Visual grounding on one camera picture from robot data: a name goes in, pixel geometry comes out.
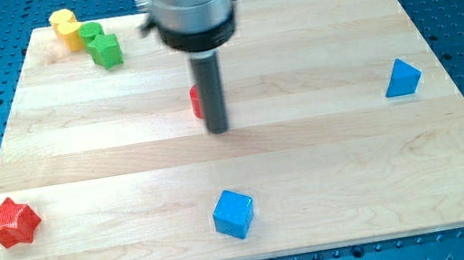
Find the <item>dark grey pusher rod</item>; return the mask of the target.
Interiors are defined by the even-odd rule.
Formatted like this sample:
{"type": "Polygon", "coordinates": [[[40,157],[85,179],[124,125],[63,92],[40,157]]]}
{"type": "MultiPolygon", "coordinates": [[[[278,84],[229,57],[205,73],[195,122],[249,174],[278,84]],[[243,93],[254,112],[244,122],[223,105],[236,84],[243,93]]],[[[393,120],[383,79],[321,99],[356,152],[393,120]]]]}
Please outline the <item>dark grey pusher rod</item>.
{"type": "Polygon", "coordinates": [[[189,60],[207,130],[212,134],[224,133],[229,124],[217,52],[190,54],[189,60]]]}

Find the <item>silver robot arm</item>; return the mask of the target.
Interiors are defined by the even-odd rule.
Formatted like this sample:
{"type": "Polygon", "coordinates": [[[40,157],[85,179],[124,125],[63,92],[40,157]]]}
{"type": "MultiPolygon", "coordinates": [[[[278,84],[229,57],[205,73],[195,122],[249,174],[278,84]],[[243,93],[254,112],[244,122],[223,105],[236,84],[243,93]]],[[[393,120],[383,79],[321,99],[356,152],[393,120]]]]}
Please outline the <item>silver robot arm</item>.
{"type": "Polygon", "coordinates": [[[233,0],[135,0],[147,13],[142,36],[158,31],[167,47],[188,54],[201,114],[212,134],[228,130],[217,49],[235,33],[233,0]]]}

